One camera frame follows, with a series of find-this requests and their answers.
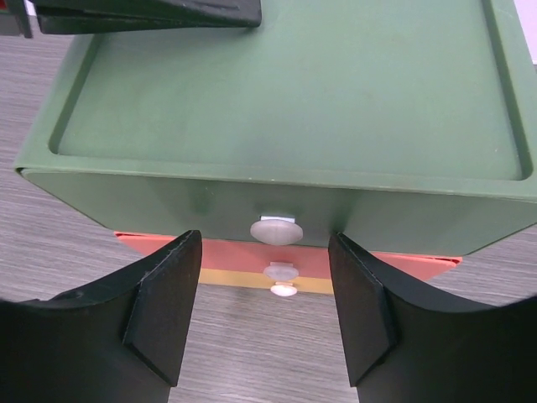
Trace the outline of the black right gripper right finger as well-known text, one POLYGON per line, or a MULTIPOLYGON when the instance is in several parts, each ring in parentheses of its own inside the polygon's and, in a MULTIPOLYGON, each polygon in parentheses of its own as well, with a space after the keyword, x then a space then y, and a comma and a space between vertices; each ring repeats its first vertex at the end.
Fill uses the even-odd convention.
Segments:
POLYGON ((536 299, 490 306, 435 288, 343 233, 329 261, 361 402, 533 402, 536 299))

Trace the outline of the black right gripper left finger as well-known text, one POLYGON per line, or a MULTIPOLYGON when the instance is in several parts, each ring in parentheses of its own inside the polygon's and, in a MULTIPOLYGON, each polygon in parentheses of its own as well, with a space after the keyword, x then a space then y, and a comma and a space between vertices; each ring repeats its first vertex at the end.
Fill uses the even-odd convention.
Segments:
POLYGON ((166 402, 201 272, 191 230, 50 300, 1 303, 4 402, 166 402))

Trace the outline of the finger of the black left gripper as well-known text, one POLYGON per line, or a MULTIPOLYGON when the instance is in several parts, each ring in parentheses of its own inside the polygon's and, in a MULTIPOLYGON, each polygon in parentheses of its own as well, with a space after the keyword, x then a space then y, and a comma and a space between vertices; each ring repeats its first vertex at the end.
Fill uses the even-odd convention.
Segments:
POLYGON ((108 34, 186 28, 257 28, 262 4, 252 1, 34 1, 44 34, 108 34))

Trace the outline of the red drawer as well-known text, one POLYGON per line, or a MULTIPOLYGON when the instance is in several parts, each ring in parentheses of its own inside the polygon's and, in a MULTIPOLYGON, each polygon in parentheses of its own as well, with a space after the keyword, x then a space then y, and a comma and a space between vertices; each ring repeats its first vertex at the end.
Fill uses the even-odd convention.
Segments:
MULTIPOLYGON (((461 257, 383 252, 373 255, 420 280, 429 280, 462 262, 461 257)), ((205 239, 202 241, 200 281, 205 284, 245 286, 241 275, 255 274, 266 280, 263 271, 272 263, 292 264, 301 278, 331 278, 326 248, 205 239)))

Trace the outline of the green top drawer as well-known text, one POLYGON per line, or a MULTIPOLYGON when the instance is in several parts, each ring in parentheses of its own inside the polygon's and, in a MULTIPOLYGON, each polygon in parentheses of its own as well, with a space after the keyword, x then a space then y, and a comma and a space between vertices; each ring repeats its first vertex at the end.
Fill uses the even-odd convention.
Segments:
POLYGON ((25 169, 23 177, 118 232, 248 241, 262 217, 293 219, 301 243, 333 232, 371 251, 461 256, 534 225, 533 202, 25 169))

